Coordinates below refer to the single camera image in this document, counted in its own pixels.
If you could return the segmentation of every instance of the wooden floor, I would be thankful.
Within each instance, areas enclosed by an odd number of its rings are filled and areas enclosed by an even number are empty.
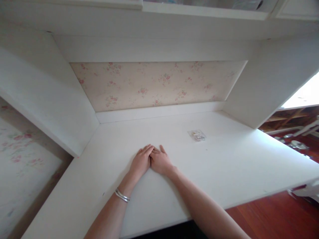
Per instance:
[[[272,136],[283,136],[281,133]],[[319,163],[319,141],[313,136],[296,140],[310,147],[309,155]],[[319,238],[319,208],[287,192],[226,210],[252,239]]]

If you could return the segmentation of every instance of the white wooden furniture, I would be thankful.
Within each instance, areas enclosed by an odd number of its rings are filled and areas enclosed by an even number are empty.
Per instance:
[[[206,141],[193,141],[187,131],[194,129],[202,130]],[[103,123],[23,239],[84,237],[136,151],[148,143],[163,144],[173,164],[225,209],[319,176],[319,164],[221,111]],[[131,196],[121,237],[187,219],[174,186],[149,170]]]
[[[75,157],[24,239],[83,237],[148,143],[163,144],[173,163],[224,208],[319,177],[318,164],[256,130],[318,71],[317,23],[151,3],[142,11],[22,1],[0,6],[6,19],[0,21],[0,95]],[[226,102],[97,117],[68,65],[199,60],[248,61]],[[205,142],[191,140],[187,131],[196,129]],[[150,170],[133,192],[121,236],[187,219],[171,183]]]

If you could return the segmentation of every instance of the floral wallpaper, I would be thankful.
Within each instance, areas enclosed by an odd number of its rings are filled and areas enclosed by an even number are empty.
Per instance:
[[[0,239],[22,236],[71,160],[0,98]]]
[[[224,101],[246,61],[70,63],[96,112]]]

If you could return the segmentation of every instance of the silver bracelet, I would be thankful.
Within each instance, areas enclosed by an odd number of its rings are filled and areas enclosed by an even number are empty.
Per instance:
[[[129,202],[130,201],[130,198],[124,196],[123,194],[121,194],[121,192],[119,191],[119,188],[116,188],[115,189],[115,194],[120,198],[122,199],[123,201],[125,202]]]

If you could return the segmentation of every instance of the desk surface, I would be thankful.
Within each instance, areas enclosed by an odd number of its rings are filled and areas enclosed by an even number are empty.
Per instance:
[[[206,141],[192,141],[187,131],[195,129]],[[319,164],[223,112],[105,123],[72,161],[23,239],[83,238],[137,150],[148,143],[163,144],[173,164],[225,209],[319,177]],[[174,186],[149,170],[131,196],[121,237],[188,218]]]

